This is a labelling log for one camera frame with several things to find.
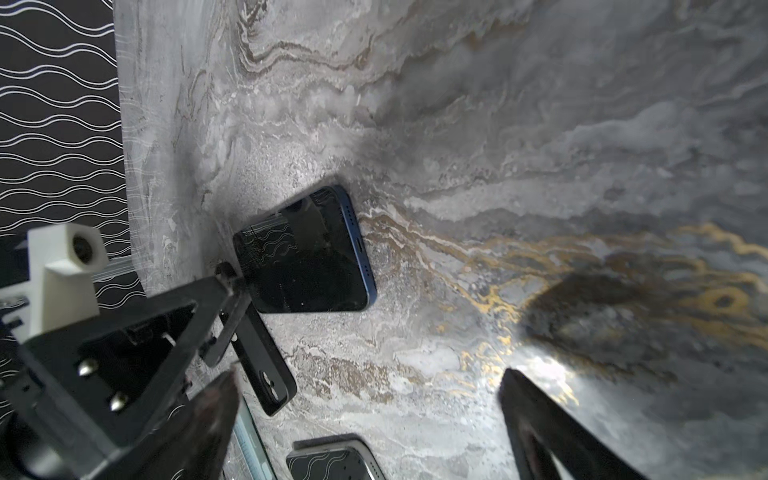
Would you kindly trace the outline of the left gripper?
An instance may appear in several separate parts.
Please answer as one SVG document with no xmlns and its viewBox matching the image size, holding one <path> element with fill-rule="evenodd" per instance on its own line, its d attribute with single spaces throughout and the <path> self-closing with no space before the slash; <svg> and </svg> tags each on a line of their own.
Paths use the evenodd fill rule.
<svg viewBox="0 0 768 480">
<path fill-rule="evenodd" d="M 215 276 L 42 334 L 2 391 L 5 479 L 112 479 L 110 467 L 191 400 L 186 373 L 218 365 L 251 304 L 229 262 Z M 211 330 L 219 319 L 218 335 Z"/>
</svg>

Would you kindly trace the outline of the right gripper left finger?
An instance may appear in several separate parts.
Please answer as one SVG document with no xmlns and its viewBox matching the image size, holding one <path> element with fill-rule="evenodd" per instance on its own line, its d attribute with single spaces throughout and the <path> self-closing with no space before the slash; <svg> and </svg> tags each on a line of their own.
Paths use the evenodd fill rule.
<svg viewBox="0 0 768 480">
<path fill-rule="evenodd" d="M 238 375 L 216 377 L 155 433 L 110 467 L 112 479 L 220 477 L 241 398 Z"/>
</svg>

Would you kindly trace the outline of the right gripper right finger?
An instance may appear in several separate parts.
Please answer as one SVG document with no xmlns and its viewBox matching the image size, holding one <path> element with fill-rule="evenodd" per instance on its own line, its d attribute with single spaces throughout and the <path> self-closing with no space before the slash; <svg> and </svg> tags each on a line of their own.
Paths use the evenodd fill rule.
<svg viewBox="0 0 768 480">
<path fill-rule="evenodd" d="M 507 369 L 497 393 L 522 479 L 642 479 L 519 370 Z"/>
</svg>

